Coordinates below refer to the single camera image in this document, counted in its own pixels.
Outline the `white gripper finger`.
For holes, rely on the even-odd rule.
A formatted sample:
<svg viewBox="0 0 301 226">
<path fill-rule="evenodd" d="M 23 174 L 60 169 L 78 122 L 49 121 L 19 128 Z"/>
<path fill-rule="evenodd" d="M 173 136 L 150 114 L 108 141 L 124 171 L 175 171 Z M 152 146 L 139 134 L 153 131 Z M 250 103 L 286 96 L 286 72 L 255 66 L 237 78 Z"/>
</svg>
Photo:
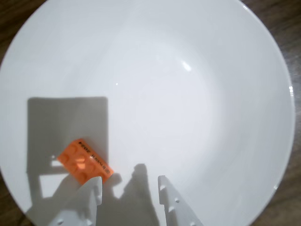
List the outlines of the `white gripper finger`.
<svg viewBox="0 0 301 226">
<path fill-rule="evenodd" d="M 158 177 L 158 193 L 159 203 L 164 206 L 167 226 L 203 226 L 166 176 Z"/>
<path fill-rule="evenodd" d="M 102 204 L 103 180 L 89 179 L 49 223 L 50 226 L 95 226 L 97 207 Z"/>
</svg>

